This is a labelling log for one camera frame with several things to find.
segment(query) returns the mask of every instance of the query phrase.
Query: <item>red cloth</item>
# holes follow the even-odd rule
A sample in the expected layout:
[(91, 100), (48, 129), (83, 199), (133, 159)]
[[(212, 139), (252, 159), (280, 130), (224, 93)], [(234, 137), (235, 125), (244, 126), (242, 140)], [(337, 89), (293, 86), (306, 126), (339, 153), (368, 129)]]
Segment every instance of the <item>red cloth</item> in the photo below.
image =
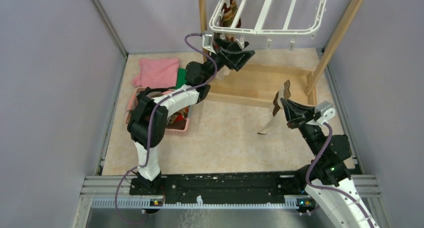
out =
[(132, 80), (136, 87), (169, 88), (177, 84), (180, 61), (173, 59), (140, 59), (140, 73)]

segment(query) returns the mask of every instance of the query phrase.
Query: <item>gray wall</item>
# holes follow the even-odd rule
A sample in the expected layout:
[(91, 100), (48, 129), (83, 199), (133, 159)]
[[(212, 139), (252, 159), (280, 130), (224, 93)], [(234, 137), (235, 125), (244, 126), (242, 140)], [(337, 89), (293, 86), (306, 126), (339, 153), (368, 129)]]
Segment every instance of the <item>gray wall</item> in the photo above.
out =
[[(123, 44), (130, 53), (188, 51), (184, 36), (200, 31), (198, 0), (100, 0)], [(319, 0), (298, 0), (290, 28), (308, 28)], [(350, 0), (328, 0), (321, 29), (314, 40), (297, 38), (297, 47), (323, 47)], [(265, 28), (283, 27), (291, 0), (276, 0)], [(206, 0), (208, 18), (218, 0)], [(248, 0), (242, 26), (253, 28), (263, 0)], [(251, 48), (266, 47), (266, 37), (246, 38)], [(273, 48), (288, 48), (292, 38), (272, 38)]]
[(69, 227), (123, 58), (90, 0), (0, 0), (0, 226)]
[(395, 227), (422, 227), (423, 0), (365, 0), (331, 61)]

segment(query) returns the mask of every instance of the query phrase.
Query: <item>cable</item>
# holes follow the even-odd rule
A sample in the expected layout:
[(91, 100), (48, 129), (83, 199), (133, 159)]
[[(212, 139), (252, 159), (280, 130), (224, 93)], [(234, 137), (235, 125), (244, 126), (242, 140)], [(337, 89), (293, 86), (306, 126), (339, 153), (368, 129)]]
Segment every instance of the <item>cable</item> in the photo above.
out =
[[(215, 72), (214, 72), (214, 74), (208, 79), (208, 80), (206, 80), (206, 82), (204, 82), (204, 83), (202, 83), (202, 84), (199, 84), (199, 85), (196, 85), (196, 86), (194, 86), (194, 87), (190, 87), (190, 88), (188, 88), (188, 89), (186, 89), (186, 91), (190, 91), (190, 90), (193, 90), (193, 89), (197, 89), (197, 88), (200, 88), (200, 87), (203, 87), (203, 86), (206, 86), (207, 84), (209, 84), (214, 78), (215, 78), (215, 76), (217, 75), (217, 72), (218, 72), (218, 65), (217, 65), (217, 63), (215, 62), (215, 60), (211, 57), (211, 56), (209, 56), (207, 53), (205, 53), (205, 52), (203, 52), (202, 50), (199, 50), (199, 49), (197, 49), (196, 47), (194, 47), (193, 45), (191, 45), (188, 41), (187, 41), (187, 39), (189, 38), (189, 37), (194, 37), (194, 36), (196, 36), (196, 37), (201, 37), (202, 36), (202, 34), (200, 34), (200, 33), (192, 33), (192, 34), (187, 34), (185, 37), (184, 37), (184, 41), (185, 41), (185, 44), (187, 44), (191, 49), (193, 49), (194, 51), (196, 51), (196, 52), (198, 52), (198, 53), (200, 53), (200, 54), (202, 54), (203, 56), (205, 56), (207, 59), (209, 59), (212, 63), (213, 63), (213, 65), (215, 66)], [(180, 91), (178, 91), (178, 92), (176, 92), (176, 93), (173, 93), (172, 95), (173, 96), (175, 96), (175, 95), (178, 95), (178, 94), (181, 94), (181, 93), (184, 93), (185, 91), (184, 90), (180, 90)], [(121, 185), (122, 185), (122, 183), (123, 183), (123, 181), (126, 179), (126, 177), (127, 177), (127, 175), (130, 173), (130, 172), (132, 172), (132, 171), (134, 171), (134, 170), (136, 170), (137, 168), (145, 168), (146, 166), (147, 166), (147, 164), (149, 163), (149, 156), (150, 156), (150, 145), (151, 145), (151, 139), (152, 139), (152, 124), (153, 124), (153, 118), (154, 118), (154, 114), (155, 114), (155, 112), (156, 112), (156, 109), (163, 103), (163, 102), (165, 102), (166, 100), (168, 100), (169, 98), (170, 98), (171, 96), (170, 95), (166, 95), (162, 100), (160, 100), (154, 107), (153, 107), (153, 110), (151, 111), (151, 115), (150, 115), (150, 120), (149, 120), (149, 123), (148, 123), (148, 129), (147, 129), (147, 144), (146, 144), (146, 160), (145, 160), (145, 163), (144, 163), (144, 165), (140, 165), (140, 166), (136, 166), (136, 167), (133, 167), (133, 168), (131, 168), (130, 170), (128, 170), (124, 175), (123, 175), (123, 177), (121, 178), (121, 180), (119, 181), (119, 184), (118, 184), (118, 186), (117, 186), (117, 188), (116, 188), (116, 193), (115, 193), (115, 210), (116, 210), (116, 212), (118, 213), (118, 216), (125, 222), (125, 223), (127, 223), (127, 224), (142, 224), (142, 223), (144, 223), (145, 222), (145, 220), (146, 220), (146, 217), (147, 217), (147, 215), (144, 215), (144, 218), (142, 219), (142, 220), (140, 220), (140, 221), (136, 221), (136, 222), (132, 222), (132, 221), (129, 221), (129, 220), (126, 220), (122, 215), (121, 215), (121, 212), (120, 212), (120, 210), (119, 210), (119, 208), (118, 208), (118, 192), (119, 192), (119, 188), (121, 187)]]
[[(350, 194), (344, 192), (343, 190), (340, 190), (340, 189), (337, 189), (337, 188), (333, 188), (333, 187), (328, 187), (328, 186), (314, 185), (309, 180), (313, 168), (318, 163), (318, 160), (321, 158), (321, 156), (323, 155), (324, 151), (327, 149), (327, 147), (328, 147), (328, 145), (329, 145), (329, 143), (331, 141), (331, 138), (333, 137), (333, 129), (331, 128), (331, 126), (328, 123), (324, 123), (324, 125), (327, 126), (327, 128), (328, 128), (328, 131), (329, 131), (328, 137), (325, 140), (324, 145), (322, 145), (321, 150), (318, 152), (318, 154), (316, 155), (315, 159), (312, 161), (312, 164), (307, 169), (307, 172), (306, 172), (306, 183), (310, 187), (315, 188), (315, 189), (326, 189), (326, 190), (331, 190), (331, 191), (339, 192), (342, 195), (346, 196), (347, 198), (351, 199), (353, 202), (356, 202), (357, 200), (353, 196), (351, 196)], [(367, 212), (365, 211), (364, 207), (360, 203), (356, 203), (356, 205), (362, 211), (362, 213), (365, 216), (365, 218), (367, 218), (367, 221), (368, 221), (368, 224), (370, 225), (370, 227), (374, 227), (373, 222), (369, 219), (370, 216), (367, 214)]]

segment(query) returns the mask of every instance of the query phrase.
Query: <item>marble-patterned surface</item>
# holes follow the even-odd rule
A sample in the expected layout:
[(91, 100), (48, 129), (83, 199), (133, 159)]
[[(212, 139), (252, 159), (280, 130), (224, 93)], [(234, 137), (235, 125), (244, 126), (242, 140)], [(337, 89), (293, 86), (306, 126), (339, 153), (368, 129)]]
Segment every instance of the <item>marble-patterned surface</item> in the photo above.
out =
[[(138, 163), (134, 143), (124, 124), (125, 108), (134, 87), (131, 79), (139, 72), (138, 61), (144, 58), (180, 59), (185, 67), (190, 61), (202, 62), (197, 53), (130, 55), (123, 77), (116, 114), (108, 145), (103, 175), (120, 175)], [(260, 50), (253, 63), (290, 65), (315, 69), (319, 59), (315, 49)], [(322, 76), (316, 86), (317, 102), (333, 103), (327, 81)], [(268, 135), (257, 131), (271, 117), (267, 108), (204, 101), (194, 106), (185, 137), (165, 135), (159, 149), (159, 165), (163, 174), (248, 172), (295, 170), (314, 158), (298, 130), (290, 130), (282, 122)], [(334, 134), (342, 134), (338, 117), (330, 121)], [(353, 161), (345, 161), (353, 167)]]

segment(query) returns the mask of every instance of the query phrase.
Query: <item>white drying rack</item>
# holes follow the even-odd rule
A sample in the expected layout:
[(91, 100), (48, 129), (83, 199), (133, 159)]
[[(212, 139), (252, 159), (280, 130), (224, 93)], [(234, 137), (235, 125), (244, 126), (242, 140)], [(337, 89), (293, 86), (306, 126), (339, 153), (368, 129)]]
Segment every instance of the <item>white drying rack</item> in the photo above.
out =
[(319, 5), (316, 9), (315, 21), (312, 26), (308, 29), (289, 29), (290, 20), (292, 19), (293, 10), (295, 9), (296, 1), (291, 0), (290, 8), (285, 19), (285, 23), (282, 29), (263, 29), (264, 22), (267, 18), (268, 12), (271, 8), (273, 0), (264, 0), (262, 10), (260, 11), (259, 17), (257, 19), (254, 29), (246, 28), (236, 28), (237, 23), (242, 15), (243, 9), (246, 6), (247, 0), (241, 0), (241, 3), (238, 7), (235, 18), (230, 27), (220, 27), (219, 22), (223, 15), (222, 8), (225, 3), (229, 3), (229, 0), (219, 0), (215, 11), (212, 14), (212, 17), (209, 21), (209, 27), (211, 30), (217, 33), (227, 33), (227, 34), (239, 34), (239, 35), (261, 35), (261, 36), (313, 36), (316, 31), (321, 26), (324, 12), (326, 10), (327, 0), (319, 0)]

